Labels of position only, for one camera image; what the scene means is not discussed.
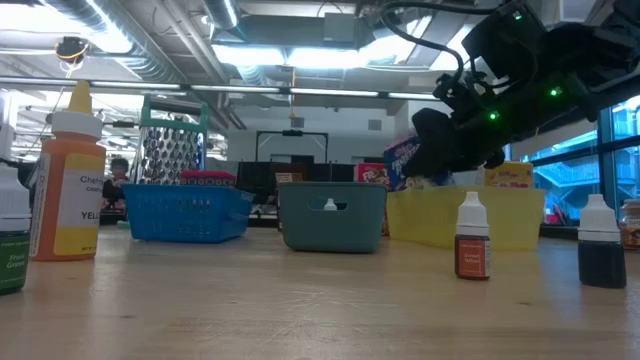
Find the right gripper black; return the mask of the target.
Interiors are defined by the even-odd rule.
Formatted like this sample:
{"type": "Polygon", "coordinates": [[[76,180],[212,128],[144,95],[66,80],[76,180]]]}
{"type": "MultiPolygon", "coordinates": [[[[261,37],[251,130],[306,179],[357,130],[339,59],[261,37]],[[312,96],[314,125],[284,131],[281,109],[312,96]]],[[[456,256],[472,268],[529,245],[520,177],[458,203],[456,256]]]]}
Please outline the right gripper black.
{"type": "Polygon", "coordinates": [[[552,72],[528,85],[513,86],[500,93],[475,94],[453,78],[437,79],[434,96],[452,112],[423,108],[412,116],[419,146],[407,162],[407,176],[439,177],[453,172],[493,169],[505,161],[502,147],[571,109],[571,75],[552,72]]]}

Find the blue Frosted Flakes box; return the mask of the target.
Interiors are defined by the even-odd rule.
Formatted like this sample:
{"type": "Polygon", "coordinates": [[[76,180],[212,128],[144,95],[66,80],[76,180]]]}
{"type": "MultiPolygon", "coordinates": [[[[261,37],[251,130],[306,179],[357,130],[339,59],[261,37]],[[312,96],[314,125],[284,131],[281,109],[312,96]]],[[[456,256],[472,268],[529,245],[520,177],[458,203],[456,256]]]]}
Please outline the blue Frosted Flakes box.
{"type": "Polygon", "coordinates": [[[383,152],[389,179],[390,192],[407,189],[424,190],[431,187],[447,186],[455,183],[451,174],[426,178],[422,175],[407,176],[403,169],[418,150],[420,141],[414,129],[398,135],[383,152]]]}

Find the yellow Corn Pops box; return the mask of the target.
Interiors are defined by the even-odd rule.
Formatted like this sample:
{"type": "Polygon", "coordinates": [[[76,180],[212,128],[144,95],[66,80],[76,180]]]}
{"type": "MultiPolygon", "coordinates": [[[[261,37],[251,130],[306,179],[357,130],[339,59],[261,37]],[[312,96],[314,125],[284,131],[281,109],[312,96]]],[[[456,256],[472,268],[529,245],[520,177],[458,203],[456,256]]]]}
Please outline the yellow Corn Pops box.
{"type": "Polygon", "coordinates": [[[534,167],[529,162],[506,161],[493,169],[483,169],[485,186],[532,188],[534,167]]]}

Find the orange food colouring dropper bottle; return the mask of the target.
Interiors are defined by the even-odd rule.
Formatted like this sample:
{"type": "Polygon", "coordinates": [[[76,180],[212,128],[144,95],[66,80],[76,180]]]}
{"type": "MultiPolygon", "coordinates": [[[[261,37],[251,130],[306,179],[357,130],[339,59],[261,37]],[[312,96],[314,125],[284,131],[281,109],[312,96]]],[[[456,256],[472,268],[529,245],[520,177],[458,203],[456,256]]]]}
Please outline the orange food colouring dropper bottle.
{"type": "Polygon", "coordinates": [[[477,192],[467,192],[458,208],[454,251],[454,270],[458,278],[478,281],[490,279],[489,224],[486,208],[477,192]]]}

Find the grey-teal plastic basket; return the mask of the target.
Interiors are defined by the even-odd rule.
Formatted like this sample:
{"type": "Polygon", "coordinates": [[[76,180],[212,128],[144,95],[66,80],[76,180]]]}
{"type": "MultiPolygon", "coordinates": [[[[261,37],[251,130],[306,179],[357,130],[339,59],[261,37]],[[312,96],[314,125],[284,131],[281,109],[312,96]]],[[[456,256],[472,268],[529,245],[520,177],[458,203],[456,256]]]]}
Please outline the grey-teal plastic basket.
{"type": "Polygon", "coordinates": [[[284,243],[295,251],[369,254],[379,249],[387,188],[358,182],[278,186],[284,243]],[[325,211],[328,198],[336,211],[325,211]]]}

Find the red spice jar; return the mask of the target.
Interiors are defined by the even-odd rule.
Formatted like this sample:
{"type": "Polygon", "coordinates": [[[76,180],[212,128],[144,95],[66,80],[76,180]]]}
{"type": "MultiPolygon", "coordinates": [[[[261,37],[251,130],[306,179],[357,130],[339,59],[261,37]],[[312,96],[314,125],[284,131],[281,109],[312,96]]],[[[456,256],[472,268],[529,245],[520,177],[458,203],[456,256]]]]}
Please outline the red spice jar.
{"type": "Polygon", "coordinates": [[[236,176],[219,170],[185,170],[180,174],[181,185],[234,187],[236,176]]]}

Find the red Froot Loops box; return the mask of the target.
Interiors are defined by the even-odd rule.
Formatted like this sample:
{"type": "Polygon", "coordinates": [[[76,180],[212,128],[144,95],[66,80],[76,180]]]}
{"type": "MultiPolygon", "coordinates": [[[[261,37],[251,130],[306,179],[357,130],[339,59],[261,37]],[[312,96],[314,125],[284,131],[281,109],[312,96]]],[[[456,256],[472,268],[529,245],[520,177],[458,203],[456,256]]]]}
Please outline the red Froot Loops box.
{"type": "Polygon", "coordinates": [[[374,183],[390,187],[387,167],[383,163],[359,163],[354,167],[354,180],[361,183],[374,183]]]}

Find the black cabinet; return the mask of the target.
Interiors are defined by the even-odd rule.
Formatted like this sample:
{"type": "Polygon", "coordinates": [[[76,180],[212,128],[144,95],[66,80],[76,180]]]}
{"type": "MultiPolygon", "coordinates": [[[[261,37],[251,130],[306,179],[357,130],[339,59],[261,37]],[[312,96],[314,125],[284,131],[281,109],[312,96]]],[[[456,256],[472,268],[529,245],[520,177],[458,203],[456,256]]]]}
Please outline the black cabinet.
{"type": "Polygon", "coordinates": [[[304,181],[352,182],[354,168],[351,164],[335,163],[240,162],[238,181],[245,185],[266,185],[275,180],[276,173],[299,173],[304,181]]]}

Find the rig light bar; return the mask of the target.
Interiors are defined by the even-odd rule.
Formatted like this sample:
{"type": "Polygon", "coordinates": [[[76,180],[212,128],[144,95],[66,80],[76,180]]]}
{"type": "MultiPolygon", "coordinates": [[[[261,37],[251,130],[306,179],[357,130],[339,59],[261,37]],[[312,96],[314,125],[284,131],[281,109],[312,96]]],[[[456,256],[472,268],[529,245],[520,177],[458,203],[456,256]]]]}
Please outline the rig light bar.
{"type": "MultiPolygon", "coordinates": [[[[25,85],[25,86],[75,86],[79,79],[66,78],[42,78],[42,77],[19,77],[0,76],[0,84],[25,85]]],[[[239,94],[261,94],[261,95],[304,95],[304,96],[334,96],[353,98],[376,98],[393,100],[415,100],[415,101],[437,101],[431,93],[410,93],[410,92],[389,92],[389,91],[368,91],[368,90],[346,90],[346,89],[325,89],[325,88],[300,88],[300,87],[273,87],[273,86],[240,86],[240,85],[203,85],[185,83],[153,83],[153,82],[129,82],[129,81],[107,81],[88,80],[90,86],[99,89],[126,89],[126,90],[151,90],[164,92],[224,92],[239,94]]]]}

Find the blue plastic basket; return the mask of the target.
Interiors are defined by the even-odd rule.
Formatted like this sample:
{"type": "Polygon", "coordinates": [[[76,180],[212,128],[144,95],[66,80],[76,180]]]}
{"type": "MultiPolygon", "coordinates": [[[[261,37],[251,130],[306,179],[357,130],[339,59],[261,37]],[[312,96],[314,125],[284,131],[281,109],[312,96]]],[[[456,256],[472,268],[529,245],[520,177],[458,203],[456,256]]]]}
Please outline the blue plastic basket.
{"type": "Polygon", "coordinates": [[[244,235],[254,195],[231,187],[127,184],[132,237],[216,244],[244,235]]]}

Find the teal-framed metal box grater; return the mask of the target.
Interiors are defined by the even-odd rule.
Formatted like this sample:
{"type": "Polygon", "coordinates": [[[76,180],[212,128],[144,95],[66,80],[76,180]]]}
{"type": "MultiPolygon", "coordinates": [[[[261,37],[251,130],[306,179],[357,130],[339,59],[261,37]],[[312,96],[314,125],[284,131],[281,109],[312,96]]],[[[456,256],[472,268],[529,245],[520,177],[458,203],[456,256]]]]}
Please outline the teal-framed metal box grater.
{"type": "Polygon", "coordinates": [[[203,170],[208,111],[191,103],[145,95],[139,118],[139,143],[131,174],[138,184],[176,185],[181,173],[203,170]]]}

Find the person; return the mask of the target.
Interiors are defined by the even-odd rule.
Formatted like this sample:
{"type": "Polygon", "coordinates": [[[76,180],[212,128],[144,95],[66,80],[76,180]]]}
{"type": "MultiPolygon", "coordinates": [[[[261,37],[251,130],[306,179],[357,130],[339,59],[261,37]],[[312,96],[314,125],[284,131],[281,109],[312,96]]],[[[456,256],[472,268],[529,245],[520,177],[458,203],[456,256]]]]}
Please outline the person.
{"type": "Polygon", "coordinates": [[[103,211],[124,212],[126,210],[125,196],[122,186],[129,182],[129,161],[124,158],[114,158],[110,162],[111,176],[103,184],[103,211]]]}

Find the orange yellow-capped squeeze bottle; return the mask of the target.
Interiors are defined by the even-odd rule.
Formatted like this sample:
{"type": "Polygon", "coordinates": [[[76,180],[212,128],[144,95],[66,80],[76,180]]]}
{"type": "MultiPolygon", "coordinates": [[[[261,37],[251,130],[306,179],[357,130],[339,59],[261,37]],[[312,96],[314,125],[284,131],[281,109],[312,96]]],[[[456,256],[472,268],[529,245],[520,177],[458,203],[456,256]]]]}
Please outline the orange yellow-capped squeeze bottle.
{"type": "Polygon", "coordinates": [[[52,114],[42,142],[31,221],[30,259],[95,257],[103,200],[106,149],[103,122],[92,113],[90,85],[77,82],[69,106],[52,114]]]}

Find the green food colouring dropper bottle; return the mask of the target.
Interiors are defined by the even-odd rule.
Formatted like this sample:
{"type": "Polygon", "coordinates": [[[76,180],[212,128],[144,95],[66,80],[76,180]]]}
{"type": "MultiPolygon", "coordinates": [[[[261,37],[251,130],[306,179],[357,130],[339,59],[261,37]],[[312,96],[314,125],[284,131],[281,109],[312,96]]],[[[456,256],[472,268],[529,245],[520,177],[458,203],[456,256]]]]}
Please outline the green food colouring dropper bottle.
{"type": "Polygon", "coordinates": [[[29,191],[18,170],[0,164],[0,295],[20,291],[29,262],[29,191]]]}

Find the black frame stand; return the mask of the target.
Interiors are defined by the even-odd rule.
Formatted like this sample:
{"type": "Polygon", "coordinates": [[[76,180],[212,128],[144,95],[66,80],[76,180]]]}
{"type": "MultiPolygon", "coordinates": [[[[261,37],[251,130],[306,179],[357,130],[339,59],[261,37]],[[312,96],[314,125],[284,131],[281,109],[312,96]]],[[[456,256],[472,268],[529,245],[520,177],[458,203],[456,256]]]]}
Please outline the black frame stand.
{"type": "Polygon", "coordinates": [[[255,134],[255,148],[254,148],[254,161],[259,161],[260,148],[263,146],[259,143],[259,139],[263,134],[279,135],[283,137],[304,137],[304,136],[322,136],[324,138],[324,145],[321,146],[324,150],[324,162],[329,163],[329,133],[326,132],[305,132],[301,130],[257,130],[255,134]]]}

